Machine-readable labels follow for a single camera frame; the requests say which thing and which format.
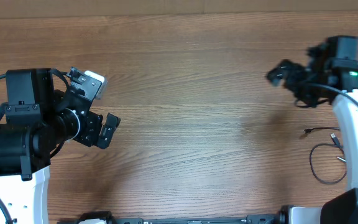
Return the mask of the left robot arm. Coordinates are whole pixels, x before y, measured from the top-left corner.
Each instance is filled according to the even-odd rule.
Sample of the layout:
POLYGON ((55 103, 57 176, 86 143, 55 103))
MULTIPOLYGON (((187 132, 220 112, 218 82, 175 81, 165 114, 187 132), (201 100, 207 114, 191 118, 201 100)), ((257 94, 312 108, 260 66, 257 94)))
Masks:
POLYGON ((67 141, 109 147, 120 119, 91 111, 107 80, 71 68, 8 70, 0 105, 0 223, 48 223, 50 164, 67 141))

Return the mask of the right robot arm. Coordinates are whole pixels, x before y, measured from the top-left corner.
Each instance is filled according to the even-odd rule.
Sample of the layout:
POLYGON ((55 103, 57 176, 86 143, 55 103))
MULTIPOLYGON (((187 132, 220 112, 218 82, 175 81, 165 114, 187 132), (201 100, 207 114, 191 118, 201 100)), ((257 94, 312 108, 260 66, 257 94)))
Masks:
POLYGON ((322 207, 283 207, 275 223, 358 223, 357 47, 357 37, 328 37, 308 49, 308 65, 282 60, 266 74, 272 85, 282 84, 305 108, 332 105, 346 160, 347 185, 343 194, 322 207))

